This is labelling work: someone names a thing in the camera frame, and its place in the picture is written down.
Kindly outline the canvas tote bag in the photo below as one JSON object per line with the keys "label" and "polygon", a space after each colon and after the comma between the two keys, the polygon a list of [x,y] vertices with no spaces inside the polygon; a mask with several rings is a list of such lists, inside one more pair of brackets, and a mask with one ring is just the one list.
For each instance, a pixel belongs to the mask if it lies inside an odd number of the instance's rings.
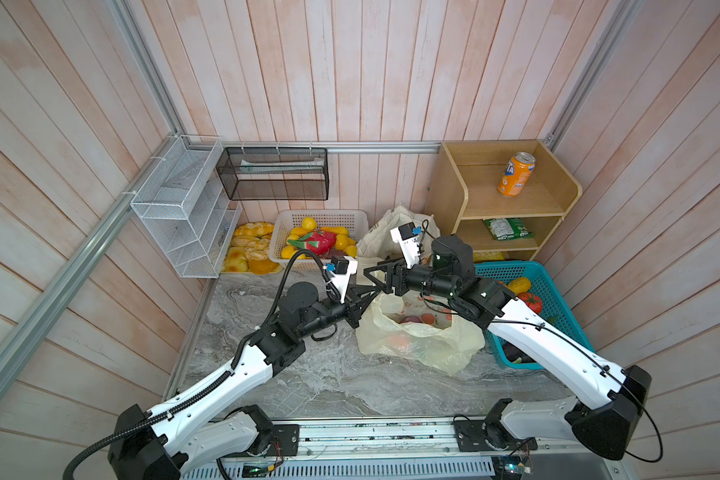
{"label": "canvas tote bag", "polygon": [[430,215],[418,214],[404,206],[387,210],[381,219],[358,242],[358,262],[361,267],[376,265],[382,260],[395,260],[404,256],[402,247],[392,238],[392,231],[413,223],[416,228],[425,226],[427,232],[417,236],[419,246],[417,259],[426,264],[432,255],[432,242],[441,235],[434,218]]}

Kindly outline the purple onion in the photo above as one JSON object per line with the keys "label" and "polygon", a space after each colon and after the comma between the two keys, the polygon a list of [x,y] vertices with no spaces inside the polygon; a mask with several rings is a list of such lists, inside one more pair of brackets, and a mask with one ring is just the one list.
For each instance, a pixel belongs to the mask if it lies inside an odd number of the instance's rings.
{"label": "purple onion", "polygon": [[405,316],[400,322],[400,324],[407,324],[407,323],[423,323],[421,318],[418,316]]}

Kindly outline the yellow plastic bag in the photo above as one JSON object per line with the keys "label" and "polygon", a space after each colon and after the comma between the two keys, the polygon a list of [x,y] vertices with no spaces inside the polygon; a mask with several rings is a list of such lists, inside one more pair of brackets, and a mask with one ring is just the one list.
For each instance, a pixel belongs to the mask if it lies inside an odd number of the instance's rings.
{"label": "yellow plastic bag", "polygon": [[[399,322],[418,316],[423,323]],[[355,330],[359,351],[419,362],[451,376],[463,370],[485,347],[483,331],[464,318],[438,309],[431,298],[413,292],[381,294],[372,301]]]}

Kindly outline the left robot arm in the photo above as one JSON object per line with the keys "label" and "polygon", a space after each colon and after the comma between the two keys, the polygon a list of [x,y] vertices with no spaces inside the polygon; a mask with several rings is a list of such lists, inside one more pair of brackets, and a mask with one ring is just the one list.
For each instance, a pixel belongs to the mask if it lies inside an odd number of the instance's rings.
{"label": "left robot arm", "polygon": [[119,479],[180,478],[191,463],[190,443],[210,431],[211,419],[290,366],[305,352],[307,337],[341,321],[356,327],[381,289],[351,285],[342,302],[334,299],[332,288],[328,291],[320,299],[309,282],[279,289],[264,323],[243,337],[233,359],[149,412],[136,405],[124,411],[116,431],[75,456],[62,477],[72,479],[85,460],[108,448]]}

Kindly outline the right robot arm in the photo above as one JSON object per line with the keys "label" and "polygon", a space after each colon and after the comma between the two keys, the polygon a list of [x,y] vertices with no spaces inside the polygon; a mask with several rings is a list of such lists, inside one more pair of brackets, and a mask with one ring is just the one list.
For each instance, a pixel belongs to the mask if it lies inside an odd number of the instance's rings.
{"label": "right robot arm", "polygon": [[409,291],[440,297],[447,308],[529,355],[571,391],[557,401],[499,400],[486,415],[483,430],[495,450],[512,450],[530,439],[576,441],[609,460],[627,455],[642,418],[652,382],[637,365],[623,368],[574,342],[497,280],[475,272],[471,248],[457,236],[436,239],[434,260],[422,265],[414,239],[404,255],[367,267],[363,274],[385,294]]}

